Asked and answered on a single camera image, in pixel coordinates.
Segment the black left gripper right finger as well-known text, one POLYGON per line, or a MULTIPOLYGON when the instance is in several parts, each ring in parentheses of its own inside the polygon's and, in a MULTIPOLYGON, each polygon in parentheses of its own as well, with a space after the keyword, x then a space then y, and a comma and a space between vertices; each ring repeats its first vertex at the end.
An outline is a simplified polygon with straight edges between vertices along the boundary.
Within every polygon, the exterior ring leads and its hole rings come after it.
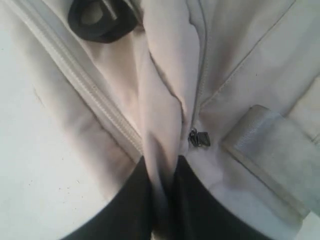
POLYGON ((177 240, 268 240, 220 204, 205 188, 186 158, 178 157, 172 184, 177 240))

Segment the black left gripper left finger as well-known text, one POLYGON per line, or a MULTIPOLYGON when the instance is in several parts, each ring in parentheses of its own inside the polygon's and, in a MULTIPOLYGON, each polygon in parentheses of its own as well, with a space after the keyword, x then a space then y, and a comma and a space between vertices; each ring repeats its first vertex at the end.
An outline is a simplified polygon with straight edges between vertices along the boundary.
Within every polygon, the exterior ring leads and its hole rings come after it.
POLYGON ((120 191, 96 216, 65 240, 150 240, 153 224, 152 186, 140 158, 120 191))

